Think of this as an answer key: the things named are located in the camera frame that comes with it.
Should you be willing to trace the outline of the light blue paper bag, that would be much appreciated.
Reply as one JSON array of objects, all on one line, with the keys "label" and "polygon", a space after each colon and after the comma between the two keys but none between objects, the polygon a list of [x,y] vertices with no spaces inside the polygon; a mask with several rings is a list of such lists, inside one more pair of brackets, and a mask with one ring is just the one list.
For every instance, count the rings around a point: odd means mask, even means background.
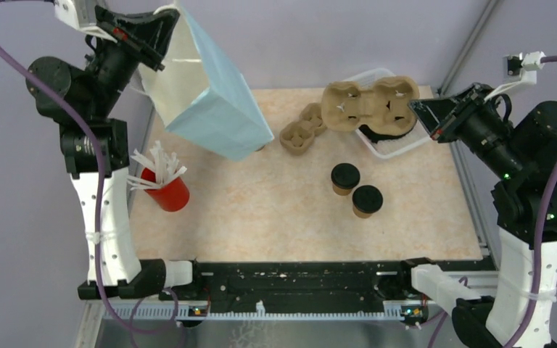
[{"label": "light blue paper bag", "polygon": [[273,132],[240,70],[179,2],[155,14],[172,9],[180,17],[170,31],[164,70],[139,66],[144,92],[168,132],[242,160],[272,142]]}]

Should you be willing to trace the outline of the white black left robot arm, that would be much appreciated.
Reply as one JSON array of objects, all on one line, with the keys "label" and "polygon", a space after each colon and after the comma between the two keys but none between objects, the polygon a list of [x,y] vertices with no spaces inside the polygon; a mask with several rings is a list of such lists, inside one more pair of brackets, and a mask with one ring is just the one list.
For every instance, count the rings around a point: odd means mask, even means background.
[{"label": "white black left robot arm", "polygon": [[38,113],[59,126],[65,169],[83,213],[89,267],[78,287],[81,299],[139,299],[176,287],[196,299],[204,281],[189,261],[140,260],[128,211],[128,129],[110,113],[140,65],[161,71],[173,29],[174,8],[118,14],[96,7],[105,38],[86,36],[92,53],[84,68],[39,57],[26,86]]}]

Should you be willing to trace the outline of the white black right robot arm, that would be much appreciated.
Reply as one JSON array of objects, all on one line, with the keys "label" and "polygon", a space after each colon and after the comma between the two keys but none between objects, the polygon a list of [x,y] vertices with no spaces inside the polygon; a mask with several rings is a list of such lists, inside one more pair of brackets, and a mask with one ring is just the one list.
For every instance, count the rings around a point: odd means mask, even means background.
[{"label": "white black right robot arm", "polygon": [[493,297],[465,294],[450,306],[467,347],[554,347],[550,314],[557,291],[557,101],[543,101],[517,125],[497,107],[506,94],[474,83],[442,99],[408,102],[440,143],[462,142],[496,176],[501,262]]}]

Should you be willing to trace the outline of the brown cardboard cup carrier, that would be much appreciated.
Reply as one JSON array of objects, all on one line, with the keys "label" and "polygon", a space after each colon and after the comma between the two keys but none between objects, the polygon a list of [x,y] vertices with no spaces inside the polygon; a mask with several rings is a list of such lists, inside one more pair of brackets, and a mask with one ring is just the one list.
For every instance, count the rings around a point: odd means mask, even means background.
[{"label": "brown cardboard cup carrier", "polygon": [[380,78],[368,88],[338,81],[323,91],[321,117],[332,131],[350,132],[367,125],[375,133],[400,135],[416,124],[408,102],[419,97],[418,85],[406,76]]}]

